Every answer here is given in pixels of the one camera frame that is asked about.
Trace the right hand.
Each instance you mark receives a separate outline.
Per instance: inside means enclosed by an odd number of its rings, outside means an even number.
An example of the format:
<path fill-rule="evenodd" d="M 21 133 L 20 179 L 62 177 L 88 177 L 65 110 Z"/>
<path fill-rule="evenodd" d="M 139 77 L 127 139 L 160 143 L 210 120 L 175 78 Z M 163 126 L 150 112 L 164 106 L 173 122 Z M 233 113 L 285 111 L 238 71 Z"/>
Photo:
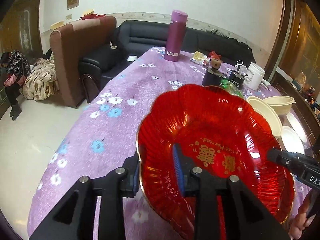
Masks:
<path fill-rule="evenodd" d="M 308 217 L 308 214 L 311 210 L 311 203 L 313 200 L 319 196 L 319 192 L 315 190 L 310 190 L 306 197 L 304 198 L 301 206 L 298 208 L 298 212 L 294 219 L 290 223 L 289 228 L 289 237 L 290 239 L 300 239 L 303 234 L 303 230 L 305 230 L 313 219 L 315 215 Z"/>

